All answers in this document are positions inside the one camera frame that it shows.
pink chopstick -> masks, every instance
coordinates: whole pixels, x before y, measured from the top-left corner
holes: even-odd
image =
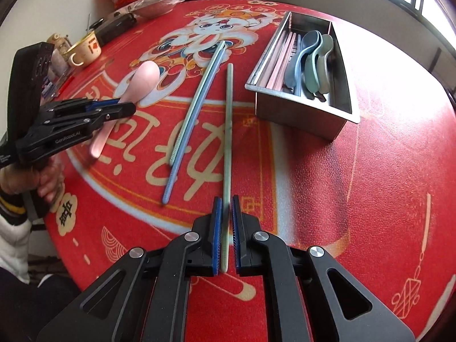
[[[284,76],[285,76],[285,69],[290,61],[291,51],[293,50],[293,45],[295,44],[296,33],[293,33],[290,42],[288,43],[288,47],[286,48],[285,58],[282,61],[282,65],[280,67],[279,75],[277,76],[277,80],[274,84],[274,90],[282,90],[284,85]]]
[[[283,45],[282,49],[280,50],[279,59],[277,59],[274,70],[272,71],[271,77],[269,78],[268,84],[266,85],[266,88],[268,88],[268,89],[273,89],[274,84],[277,82],[277,76],[279,75],[279,71],[282,68],[282,63],[284,61],[285,54],[288,51],[288,46],[290,45],[292,35],[293,34],[291,32],[288,32],[288,36],[286,38],[285,44]]]
[[[258,83],[258,86],[266,87],[266,84],[268,83],[268,79],[270,78],[272,70],[274,69],[275,63],[277,62],[277,57],[279,56],[279,53],[280,53],[280,50],[282,49],[284,41],[285,41],[285,32],[282,32],[280,34],[279,41],[277,41],[277,45],[274,49],[274,52],[272,53],[271,59],[269,60],[268,65],[266,66],[263,76],[261,77],[261,79]]]

light green chopstick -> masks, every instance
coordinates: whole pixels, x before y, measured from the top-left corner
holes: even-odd
[[[204,74],[202,75],[202,79],[201,79],[201,81],[200,81],[200,83],[198,85],[198,88],[197,88],[196,92],[195,92],[195,96],[193,97],[192,102],[190,103],[190,107],[188,108],[188,112],[187,112],[187,114],[185,116],[184,123],[182,124],[181,130],[179,131],[179,135],[177,136],[177,139],[176,139],[176,143],[174,144],[174,149],[173,149],[173,151],[171,153],[170,162],[169,162],[170,166],[172,166],[174,164],[174,160],[176,159],[177,150],[179,149],[179,146],[181,145],[182,138],[184,137],[185,130],[188,127],[188,122],[190,121],[190,116],[192,115],[193,110],[195,109],[195,105],[196,105],[196,103],[198,101],[198,98],[201,95],[201,90],[202,90],[202,88],[204,86],[204,83],[206,82],[207,77],[209,76],[209,72],[211,71],[211,68],[214,65],[214,61],[217,58],[218,53],[224,47],[225,47],[225,41],[220,41],[218,43],[218,45],[217,45],[217,48],[215,49],[214,54],[212,55],[211,61],[207,65],[206,69],[204,70]]]
[[[231,151],[233,141],[233,65],[227,68],[227,100],[225,107],[225,151],[223,157],[223,214],[220,271],[228,271],[229,204],[231,201]]]

yellow mug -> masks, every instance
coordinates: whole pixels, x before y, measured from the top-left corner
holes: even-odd
[[[94,31],[70,47],[66,53],[68,64],[73,68],[84,68],[101,55],[100,44]]]

red tablecloth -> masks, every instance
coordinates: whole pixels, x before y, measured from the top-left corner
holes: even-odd
[[[333,21],[356,89],[361,122],[347,123],[331,144],[257,119],[255,94],[244,89],[287,10]],[[173,142],[201,68],[222,39],[230,48],[170,203],[162,206]],[[325,246],[416,336],[432,324],[456,273],[456,120],[434,77],[381,38],[322,13],[259,1],[195,1],[104,47],[63,98],[119,96],[144,60],[159,65],[157,91],[169,96],[154,105],[145,98],[96,163],[90,165],[86,145],[62,156],[65,195],[46,225],[81,288],[127,249],[160,248],[188,231],[222,195],[225,71],[232,62],[232,193],[243,211],[288,244]],[[237,277],[232,261],[228,274],[192,278],[186,340],[264,341],[263,302],[261,279]]]

blue spoon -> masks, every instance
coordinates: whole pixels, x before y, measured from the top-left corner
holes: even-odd
[[[311,53],[321,42],[321,33],[318,31],[311,31],[307,33],[301,41],[300,50],[289,61],[284,75],[284,83],[288,88],[295,89],[295,95],[300,96],[297,93],[297,82],[301,79],[301,59],[305,54]]]
[[[306,58],[306,63],[304,65],[304,81],[306,83],[307,90],[309,90],[312,94],[316,93],[320,88],[320,81],[318,80],[318,75],[316,72],[316,56],[323,45],[323,38],[320,35],[320,43],[318,46],[313,50],[311,54],[309,54]]]

